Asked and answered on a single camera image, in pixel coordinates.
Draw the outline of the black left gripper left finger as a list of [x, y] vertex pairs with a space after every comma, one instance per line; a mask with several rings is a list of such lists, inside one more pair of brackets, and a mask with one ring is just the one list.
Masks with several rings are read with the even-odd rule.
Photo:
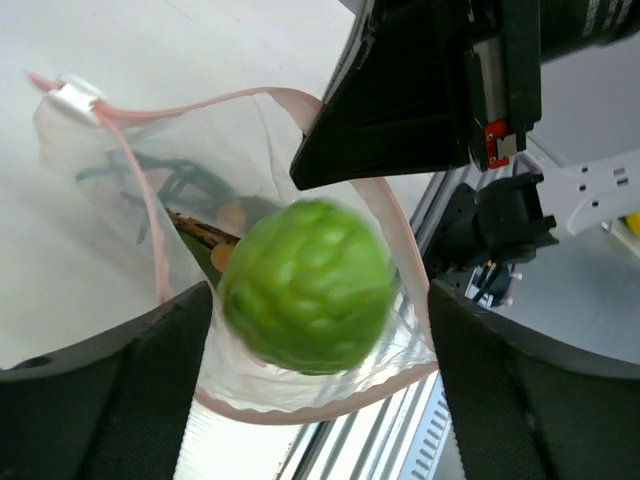
[[211, 316], [212, 292], [200, 282], [2, 371], [2, 478], [172, 478]]

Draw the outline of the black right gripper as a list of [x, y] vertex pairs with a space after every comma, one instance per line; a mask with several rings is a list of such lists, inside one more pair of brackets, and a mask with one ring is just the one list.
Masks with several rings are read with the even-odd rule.
[[355, 20], [290, 167], [300, 190], [347, 180], [494, 170], [542, 115], [541, 67], [639, 31], [636, 1], [350, 1]]

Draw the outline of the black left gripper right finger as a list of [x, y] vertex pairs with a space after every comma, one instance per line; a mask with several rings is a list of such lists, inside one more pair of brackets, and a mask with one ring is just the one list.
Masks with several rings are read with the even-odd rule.
[[431, 334], [468, 479], [636, 479], [639, 367], [435, 281]]

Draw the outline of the green ball fruit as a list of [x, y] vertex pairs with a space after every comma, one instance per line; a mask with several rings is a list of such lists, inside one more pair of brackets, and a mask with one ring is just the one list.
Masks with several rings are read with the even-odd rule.
[[386, 247], [354, 209], [299, 200], [259, 221], [218, 286], [228, 327], [258, 359], [304, 375], [357, 366], [393, 304]]

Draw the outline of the yellow longan bunch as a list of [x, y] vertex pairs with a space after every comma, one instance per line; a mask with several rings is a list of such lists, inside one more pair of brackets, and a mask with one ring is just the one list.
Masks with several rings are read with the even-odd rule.
[[199, 245], [206, 251], [205, 265], [223, 273], [240, 239], [186, 214], [169, 208], [166, 212], [191, 253], [196, 255], [195, 244]]

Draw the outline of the clear pink-dotted zip bag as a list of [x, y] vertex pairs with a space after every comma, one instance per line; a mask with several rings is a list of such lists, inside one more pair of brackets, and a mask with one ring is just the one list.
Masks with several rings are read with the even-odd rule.
[[236, 421], [315, 423], [436, 370], [429, 281], [388, 182], [298, 190], [321, 102], [257, 87], [168, 110], [109, 105], [32, 75], [44, 166], [80, 192], [158, 302], [206, 282], [198, 403]]

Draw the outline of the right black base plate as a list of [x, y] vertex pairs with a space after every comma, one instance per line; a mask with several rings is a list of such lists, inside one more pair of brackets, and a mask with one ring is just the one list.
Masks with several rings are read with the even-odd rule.
[[487, 308], [506, 305], [516, 266], [556, 245], [555, 218], [544, 215], [541, 173], [496, 180], [476, 191], [456, 187], [423, 254], [430, 279], [439, 279]]

